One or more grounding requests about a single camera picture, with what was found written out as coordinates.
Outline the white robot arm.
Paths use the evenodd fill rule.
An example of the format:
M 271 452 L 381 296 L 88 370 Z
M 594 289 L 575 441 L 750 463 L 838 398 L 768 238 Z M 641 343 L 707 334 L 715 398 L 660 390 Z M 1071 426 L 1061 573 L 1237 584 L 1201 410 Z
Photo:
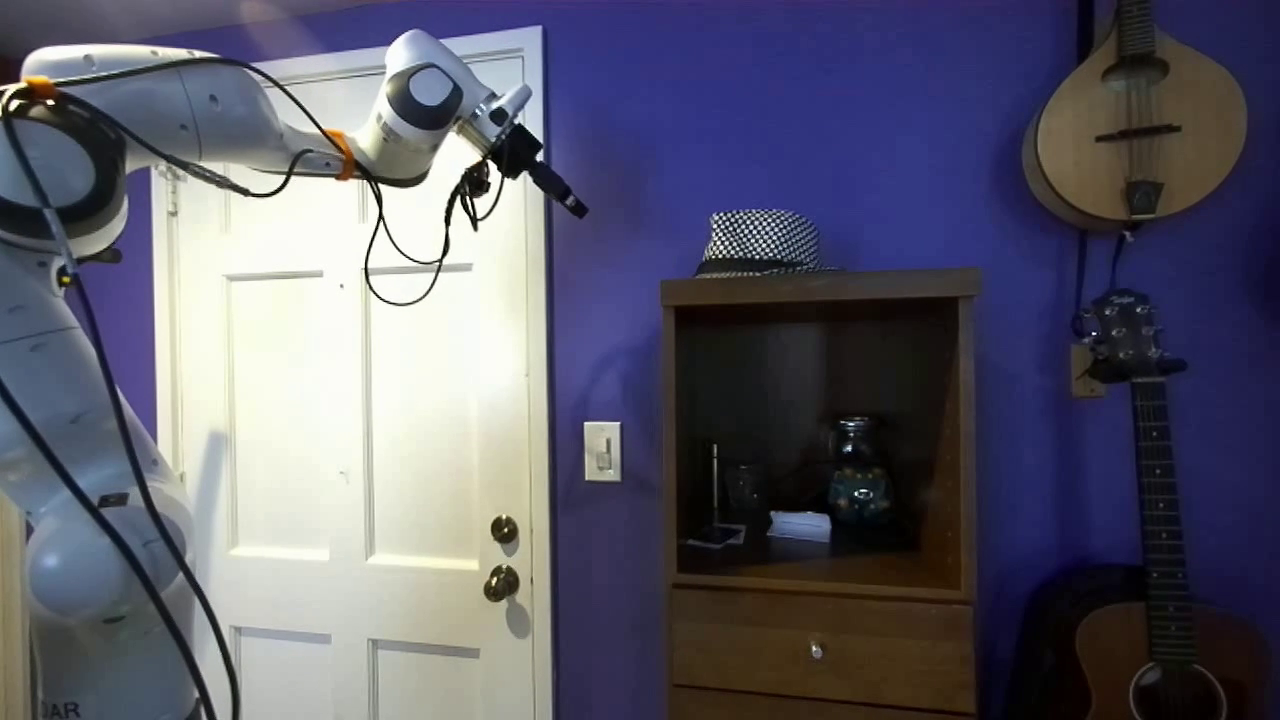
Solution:
M 0 111 L 0 486 L 32 623 L 32 720 L 240 720 L 240 674 L 202 662 L 210 599 L 193 509 L 120 389 L 120 347 L 82 276 L 120 254 L 131 178 L 175 168 L 271 200 L 301 174 L 377 191 L 427 178 L 443 141 L 520 174 L 526 92 L 482 82 L 413 27 L 371 111 L 333 128 L 255 62 L 165 44 L 45 44 Z

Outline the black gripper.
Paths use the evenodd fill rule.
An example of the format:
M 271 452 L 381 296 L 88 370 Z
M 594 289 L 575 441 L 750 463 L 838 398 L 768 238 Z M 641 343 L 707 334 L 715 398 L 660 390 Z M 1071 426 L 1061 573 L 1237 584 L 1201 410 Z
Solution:
M 532 174 L 532 183 L 554 200 L 564 213 L 571 213 L 575 218 L 589 214 L 589 203 L 571 191 L 571 183 L 546 168 L 539 158 L 545 142 L 523 128 L 514 124 L 503 141 L 491 142 L 488 158 L 509 174 Z

